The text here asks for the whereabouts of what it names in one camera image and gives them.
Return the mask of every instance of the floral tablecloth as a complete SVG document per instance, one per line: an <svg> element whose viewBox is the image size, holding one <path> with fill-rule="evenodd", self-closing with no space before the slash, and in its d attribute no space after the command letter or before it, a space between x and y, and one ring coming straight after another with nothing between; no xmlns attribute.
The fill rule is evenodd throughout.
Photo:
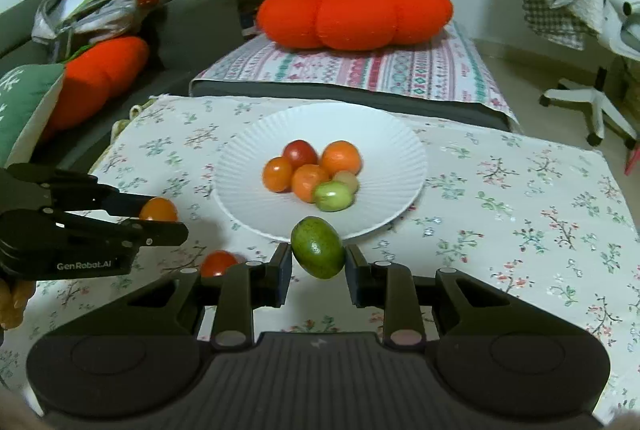
<svg viewBox="0 0 640 430"><path fill-rule="evenodd" d="M301 103L163 96L144 110L95 174L127 192L170 198L190 237L180 248L143 248L127 276L40 282L24 323L5 334L0 350L0 374L9 386L25 385L25 358L40 336L163 273L194 266L217 249L270 258L276 243L225 216L211 195L212 176L232 136ZM429 177L401 217L356 240L366 258L394 260L423 276L457 267L586 328L611 358L596 414L608 420L611 408L633 407L640 398L640 241L602 156L446 120L398 116L424 143ZM255 312L256 334L381 329L380 310L351 305L343 273L319 281L294 263L291 281L281 309ZM430 316L424 308L428 335L436 338Z"/></svg>

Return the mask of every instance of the orange pumpkin plush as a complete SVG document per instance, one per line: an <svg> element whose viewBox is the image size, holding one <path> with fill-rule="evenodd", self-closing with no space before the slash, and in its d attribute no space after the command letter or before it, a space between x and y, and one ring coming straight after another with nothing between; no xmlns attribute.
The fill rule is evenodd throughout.
<svg viewBox="0 0 640 430"><path fill-rule="evenodd" d="M82 123L108 99L129 89L148 56L149 47L143 39L122 36L100 42L68 62L58 102L42 138Z"/></svg>
<svg viewBox="0 0 640 430"><path fill-rule="evenodd" d="M284 47L366 51L424 42L452 16L450 0L265 0L258 25Z"/></svg>

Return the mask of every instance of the green mango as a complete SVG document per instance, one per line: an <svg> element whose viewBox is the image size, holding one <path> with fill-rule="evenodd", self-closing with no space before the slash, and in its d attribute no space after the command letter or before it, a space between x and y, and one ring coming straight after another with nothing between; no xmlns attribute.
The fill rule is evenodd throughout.
<svg viewBox="0 0 640 430"><path fill-rule="evenodd" d="M334 277L344 267L344 247L334 228L319 217L305 217L291 232L293 256L316 278Z"/></svg>

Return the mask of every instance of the white plate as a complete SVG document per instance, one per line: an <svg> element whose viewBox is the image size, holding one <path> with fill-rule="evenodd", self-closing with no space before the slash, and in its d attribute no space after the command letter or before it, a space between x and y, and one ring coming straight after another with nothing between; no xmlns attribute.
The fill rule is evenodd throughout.
<svg viewBox="0 0 640 430"><path fill-rule="evenodd" d="M321 212L293 193L262 185L265 163L295 139L318 152L336 140L353 143L363 166L355 202L341 212ZM409 126L392 115L351 103L297 106L252 124L224 147L214 172L214 195L222 210L250 230L284 242L307 216L322 217L343 240L391 222L417 197L427 177L427 156Z"/></svg>

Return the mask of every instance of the sofa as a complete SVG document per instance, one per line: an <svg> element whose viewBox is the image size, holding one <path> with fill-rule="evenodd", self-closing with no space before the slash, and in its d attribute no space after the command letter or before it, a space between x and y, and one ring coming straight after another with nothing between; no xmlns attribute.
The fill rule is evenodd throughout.
<svg viewBox="0 0 640 430"><path fill-rule="evenodd" d="M31 40L33 17L42 0L23 0L0 13L0 74L24 64L46 64L46 48ZM151 55L122 96L94 117L36 147L31 161L87 172L110 143L111 127L129 117L149 96L187 96L189 82L243 42L236 0L172 0L150 13L139 35Z"/></svg>

